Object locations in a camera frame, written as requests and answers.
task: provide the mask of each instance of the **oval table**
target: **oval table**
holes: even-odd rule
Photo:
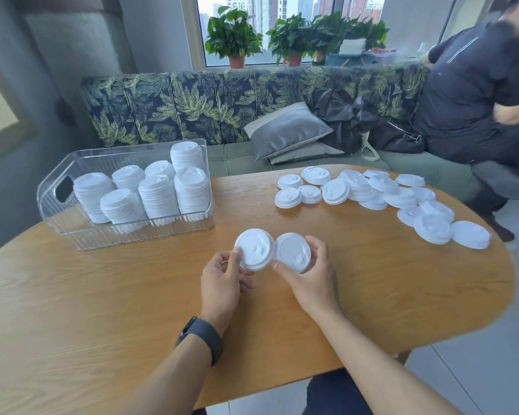
[[[344,165],[325,166],[336,177]],[[396,209],[353,201],[290,210],[277,180],[301,169],[212,180],[215,227],[78,252],[39,223],[0,249],[0,414],[102,414],[123,405],[200,312],[200,275],[249,228],[313,235],[330,249],[346,316],[388,353],[483,328],[512,302],[514,265],[471,210],[437,191],[457,220],[487,227],[471,250],[429,244]],[[341,363],[270,268],[242,297],[197,407],[334,370]]]

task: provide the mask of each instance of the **white basket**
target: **white basket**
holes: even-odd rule
[[[209,178],[206,141],[204,139],[192,141],[202,149],[205,163],[203,170]],[[111,176],[114,171],[129,164],[136,164],[145,169],[154,161],[171,161],[171,147],[179,142],[98,148],[70,153],[39,185],[36,199],[42,220],[57,233],[67,236],[80,251],[211,229],[214,226],[212,202],[206,211],[208,217],[200,221],[193,221],[202,214],[195,212],[153,220],[146,219],[141,222],[94,224],[73,193],[73,181],[86,173],[102,172]],[[176,221],[162,225],[169,217],[176,218]]]

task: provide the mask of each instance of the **left hand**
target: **left hand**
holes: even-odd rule
[[[256,288],[254,272],[240,267],[242,249],[216,253],[202,271],[202,314],[200,319],[212,325],[220,335],[227,330],[240,293]]]

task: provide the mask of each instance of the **green seat cushion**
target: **green seat cushion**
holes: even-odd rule
[[[471,166],[467,164],[454,163],[427,152],[421,154],[378,153],[392,171],[422,176],[427,185],[434,186],[461,202],[473,199],[482,188],[482,184],[473,174]]]
[[[212,178],[323,164],[350,164],[390,170],[390,167],[383,160],[369,161],[360,154],[271,165],[267,159],[256,161],[256,154],[253,151],[251,142],[208,146],[208,162]]]

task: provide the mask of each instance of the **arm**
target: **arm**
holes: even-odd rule
[[[240,268],[242,251],[216,254],[202,272],[202,313],[222,336],[240,293],[255,288],[253,272]],[[189,415],[211,365],[211,350],[198,336],[188,335],[138,389],[125,415]]]
[[[309,272],[298,275],[281,262],[275,262],[274,269],[319,325],[374,415],[461,414],[346,319],[337,302],[336,276],[326,245],[315,237],[306,240],[317,258]]]

